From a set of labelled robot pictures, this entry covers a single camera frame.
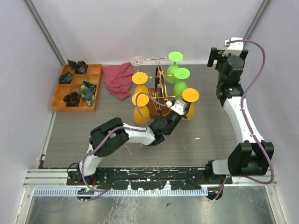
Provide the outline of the orange goblet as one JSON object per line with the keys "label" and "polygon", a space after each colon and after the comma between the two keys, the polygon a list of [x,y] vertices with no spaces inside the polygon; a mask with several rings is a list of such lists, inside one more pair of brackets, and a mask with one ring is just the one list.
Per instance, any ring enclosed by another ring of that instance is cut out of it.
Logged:
{"label": "orange goblet", "polygon": [[145,92],[149,94],[149,89],[145,85],[145,83],[148,81],[148,76],[144,72],[136,72],[132,76],[132,82],[135,83],[137,86],[135,88],[134,93],[140,93]]}
{"label": "orange goblet", "polygon": [[194,88],[187,88],[182,92],[183,99],[190,103],[187,118],[184,120],[191,120],[195,115],[195,102],[200,98],[200,93]]}
{"label": "orange goblet", "polygon": [[150,120],[150,112],[147,107],[149,97],[145,94],[135,93],[132,96],[132,103],[135,108],[133,111],[134,122],[139,125],[145,125]]}

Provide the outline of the clear wine glass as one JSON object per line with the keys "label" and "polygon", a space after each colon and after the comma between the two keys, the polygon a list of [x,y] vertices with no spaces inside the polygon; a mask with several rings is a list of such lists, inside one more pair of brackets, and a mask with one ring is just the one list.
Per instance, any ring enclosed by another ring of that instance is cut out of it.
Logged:
{"label": "clear wine glass", "polygon": [[135,67],[136,72],[139,72],[140,65],[144,62],[144,58],[142,56],[134,56],[130,59],[130,63],[133,67]]}

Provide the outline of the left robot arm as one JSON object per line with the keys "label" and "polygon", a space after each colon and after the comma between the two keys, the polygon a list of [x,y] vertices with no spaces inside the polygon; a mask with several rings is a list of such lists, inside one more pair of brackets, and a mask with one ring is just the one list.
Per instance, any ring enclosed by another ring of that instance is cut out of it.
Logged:
{"label": "left robot arm", "polygon": [[79,163],[77,180],[83,185],[93,181],[93,175],[103,157],[109,156],[126,143],[156,146],[172,133],[188,109],[170,110],[168,116],[159,115],[148,128],[129,126],[121,118],[113,118],[91,131],[87,156]]}

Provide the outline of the orange goblet front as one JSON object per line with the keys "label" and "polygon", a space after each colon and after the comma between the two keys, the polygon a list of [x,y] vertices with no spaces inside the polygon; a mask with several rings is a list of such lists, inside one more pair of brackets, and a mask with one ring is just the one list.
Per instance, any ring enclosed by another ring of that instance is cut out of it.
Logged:
{"label": "orange goblet front", "polygon": [[187,88],[182,92],[183,99],[190,103],[187,118],[184,120],[191,120],[195,115],[195,102],[200,98],[200,93],[194,88]]}

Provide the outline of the green goblet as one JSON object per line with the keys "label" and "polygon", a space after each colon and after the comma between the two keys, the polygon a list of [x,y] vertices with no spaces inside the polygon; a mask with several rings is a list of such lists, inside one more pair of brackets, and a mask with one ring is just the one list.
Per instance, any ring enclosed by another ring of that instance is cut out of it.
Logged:
{"label": "green goblet", "polygon": [[174,72],[179,68],[177,62],[183,60],[183,54],[178,51],[173,51],[168,54],[168,58],[173,62],[166,71],[166,81],[170,84],[175,84],[178,79],[174,76]]}
{"label": "green goblet", "polygon": [[178,68],[175,70],[174,76],[178,79],[178,81],[173,87],[173,96],[175,99],[182,99],[182,92],[188,88],[185,79],[190,76],[190,71],[186,68]]}

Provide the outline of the gold wire glass rack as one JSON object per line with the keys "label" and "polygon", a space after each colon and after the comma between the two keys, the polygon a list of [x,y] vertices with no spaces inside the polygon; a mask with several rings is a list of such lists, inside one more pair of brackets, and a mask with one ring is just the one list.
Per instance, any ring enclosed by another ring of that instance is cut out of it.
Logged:
{"label": "gold wire glass rack", "polygon": [[144,58],[145,61],[155,61],[156,71],[151,78],[155,80],[155,87],[149,89],[149,94],[159,103],[164,104],[173,96],[173,87],[175,84],[170,84],[166,81],[166,71],[163,70],[161,60],[168,59],[166,57]]}

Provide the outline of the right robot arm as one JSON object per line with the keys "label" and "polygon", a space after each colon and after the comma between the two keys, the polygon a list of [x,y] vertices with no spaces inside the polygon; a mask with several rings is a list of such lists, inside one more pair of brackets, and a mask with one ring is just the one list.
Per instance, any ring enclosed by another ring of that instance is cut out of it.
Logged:
{"label": "right robot arm", "polygon": [[241,74],[248,51],[220,50],[211,48],[207,66],[218,71],[216,96],[227,112],[232,123],[237,146],[227,159],[209,161],[206,164],[205,179],[211,184],[217,183],[221,175],[243,176],[253,180],[254,176],[262,176],[271,172],[273,182],[275,173],[271,159],[274,146],[266,142],[258,132],[249,114],[243,88],[240,84]]}

